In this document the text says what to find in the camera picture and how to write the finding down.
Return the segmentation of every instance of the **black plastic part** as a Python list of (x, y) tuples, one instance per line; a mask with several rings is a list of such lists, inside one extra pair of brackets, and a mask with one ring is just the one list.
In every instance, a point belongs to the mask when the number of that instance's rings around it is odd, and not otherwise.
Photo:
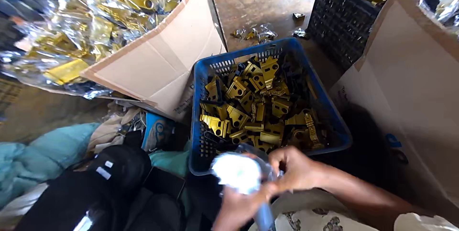
[(366, 0), (315, 0), (307, 33), (346, 71), (362, 56), (379, 11)]
[(246, 65), (245, 64), (238, 63), (237, 64), (237, 70), (235, 72), (235, 76), (240, 76), (245, 69), (246, 69)]

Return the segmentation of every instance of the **blue plastic container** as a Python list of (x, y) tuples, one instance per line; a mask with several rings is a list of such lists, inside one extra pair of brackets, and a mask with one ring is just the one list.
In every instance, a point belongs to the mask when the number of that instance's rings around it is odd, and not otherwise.
[[(190, 171), (194, 175), (210, 174), (210, 164), (215, 156), (215, 154), (213, 154), (213, 148), (209, 144), (203, 143), (203, 133), (208, 128), (205, 123), (199, 121), (199, 116), (201, 114), (199, 99), (206, 99), (207, 97), (205, 85), (208, 83), (208, 76), (212, 76), (214, 73), (225, 74), (230, 72), (230, 66), (235, 63), (235, 58), (253, 54), (257, 54), (258, 58), (267, 58), (268, 56), (280, 55), (281, 52), (285, 51), (292, 52), (293, 57), (301, 65), (303, 65), (304, 69), (310, 76), (312, 85), (314, 85), (315, 91), (317, 93), (318, 100), (321, 103), (323, 109), (327, 111), (327, 121), (332, 125), (333, 129), (337, 133), (336, 137), (338, 141), (336, 144), (340, 144), (339, 146), (312, 151), (308, 155), (340, 151), (351, 146), (352, 137), (349, 129), (341, 118), (341, 115), (336, 110), (335, 105), (328, 97), (322, 82), (317, 76), (317, 73), (304, 54), (303, 47), (295, 38), (287, 38), (259, 46), (249, 47), (236, 52), (204, 58), (196, 63), (194, 73), (195, 93), (193, 97), (193, 119), (191, 127), (192, 151), (188, 161)], [(207, 157), (201, 156), (201, 149), (208, 151)]]

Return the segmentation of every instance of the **table surface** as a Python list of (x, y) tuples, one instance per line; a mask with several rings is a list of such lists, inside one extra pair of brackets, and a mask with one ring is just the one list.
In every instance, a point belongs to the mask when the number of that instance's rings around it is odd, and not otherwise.
[[(214, 0), (228, 51), (236, 51), (253, 44), (231, 36), (236, 29), (254, 24), (271, 23), (276, 39), (291, 37), (298, 27), (307, 28), (314, 0)], [(306, 15), (304, 20), (293, 20), (292, 13)]]

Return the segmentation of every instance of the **brass bracket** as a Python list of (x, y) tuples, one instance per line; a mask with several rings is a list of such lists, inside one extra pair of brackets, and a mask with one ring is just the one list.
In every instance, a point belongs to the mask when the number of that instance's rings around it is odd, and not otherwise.
[(263, 122), (264, 121), (264, 103), (257, 103), (257, 116), (256, 121)]
[(297, 125), (306, 125), (306, 114), (309, 110), (303, 109), (300, 113), (290, 117), (289, 119), (285, 120), (285, 125), (297, 124)]
[(284, 136), (284, 128), (283, 123), (266, 124), (264, 130), (260, 133), (260, 140), (280, 146)]
[(253, 78), (249, 78), (250, 83), (255, 87), (255, 89), (262, 90), (266, 87), (263, 76), (257, 75)]
[(249, 65), (247, 65), (242, 75), (244, 78), (248, 79), (256, 75), (263, 75), (263, 72), (256, 64), (252, 64), (251, 62), (249, 62)]
[(220, 103), (211, 103), (210, 101), (201, 100), (201, 108), (203, 108), (207, 113), (212, 115), (218, 115), (220, 120), (223, 121), (228, 118), (228, 112), (226, 111), (227, 104), (219, 106)]
[(247, 136), (246, 131), (243, 130), (243, 129), (238, 131), (238, 132), (235, 132), (233, 134), (230, 134), (229, 137), (233, 141), (233, 144), (239, 144), (239, 143), (242, 143), (242, 142), (249, 141), (249, 137)]
[(229, 98), (240, 97), (243, 96), (246, 91), (247, 87), (244, 85), (244, 83), (242, 83), (241, 77), (236, 76), (228, 88), (226, 96)]
[(273, 80), (276, 72), (279, 69), (277, 59), (272, 56), (268, 57), (264, 63), (260, 63), (261, 70), (263, 71), (264, 82), (266, 89), (270, 90), (273, 87)]
[(237, 98), (237, 100), (240, 102), (240, 105), (244, 108), (244, 110), (247, 113), (252, 112), (253, 99), (254, 99), (254, 97), (252, 95), (252, 91), (247, 92), (247, 94), (245, 94), (240, 99)]
[(229, 118), (231, 118), (232, 124), (235, 128), (242, 129), (247, 120), (250, 119), (250, 116), (237, 110), (233, 106), (228, 105), (226, 111), (228, 111)]
[(287, 114), (290, 106), (293, 104), (287, 99), (273, 96), (271, 99), (273, 103), (273, 115), (277, 117), (282, 117), (284, 114)]
[(225, 138), (226, 133), (228, 131), (228, 126), (230, 125), (229, 120), (220, 121), (217, 117), (204, 115), (202, 114), (199, 117), (199, 120), (203, 121), (204, 123), (209, 126), (213, 130), (213, 133), (219, 137)]
[(264, 124), (261, 123), (246, 123), (244, 129), (253, 130), (253, 131), (262, 131), (264, 130)]

